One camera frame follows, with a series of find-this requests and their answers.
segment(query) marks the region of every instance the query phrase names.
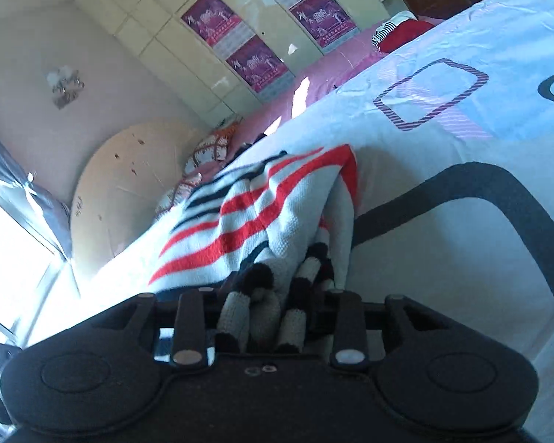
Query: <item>pink poster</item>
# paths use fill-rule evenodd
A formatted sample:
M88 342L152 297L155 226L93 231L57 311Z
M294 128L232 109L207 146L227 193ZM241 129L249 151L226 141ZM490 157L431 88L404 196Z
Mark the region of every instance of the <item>pink poster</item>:
M257 93L288 71L287 66L257 35L229 57L228 64Z
M291 12L321 48L357 28L335 0L302 0Z
M221 0L197 0L182 16L182 20L193 28L210 47L217 45L218 41L242 21Z

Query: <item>poster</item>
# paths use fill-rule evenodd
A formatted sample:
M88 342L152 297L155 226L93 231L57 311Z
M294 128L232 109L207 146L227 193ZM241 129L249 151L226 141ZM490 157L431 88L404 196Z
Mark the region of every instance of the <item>poster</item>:
M221 0L197 0L182 20L212 48L242 23L242 19Z
M228 64L256 93L288 73L287 66L257 35L229 57Z
M335 0L302 0L291 8L291 12L321 48L357 28Z

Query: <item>wall sconce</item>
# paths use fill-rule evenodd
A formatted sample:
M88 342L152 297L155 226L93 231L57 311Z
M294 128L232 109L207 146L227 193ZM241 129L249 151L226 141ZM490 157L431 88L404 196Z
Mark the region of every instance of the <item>wall sconce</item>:
M49 73L47 82L54 94L53 102L59 110L78 98L78 93L84 89L84 82L80 80L78 70L67 65Z

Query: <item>bed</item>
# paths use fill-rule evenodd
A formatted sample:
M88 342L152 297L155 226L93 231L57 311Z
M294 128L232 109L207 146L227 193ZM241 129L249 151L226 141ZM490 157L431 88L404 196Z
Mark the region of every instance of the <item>bed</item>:
M554 0L485 0L281 124L224 172L350 144L344 287L402 293L520 351L526 428L554 443ZM86 314L144 291L181 209L81 288ZM373 357L381 342L370 341Z

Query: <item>red garment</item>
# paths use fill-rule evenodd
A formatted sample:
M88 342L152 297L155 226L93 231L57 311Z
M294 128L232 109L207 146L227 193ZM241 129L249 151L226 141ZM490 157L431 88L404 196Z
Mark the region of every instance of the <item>red garment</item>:
M431 28L435 28L435 26L427 21L412 19L403 21L380 43L380 51L392 53L402 45L406 45L423 33L428 32Z

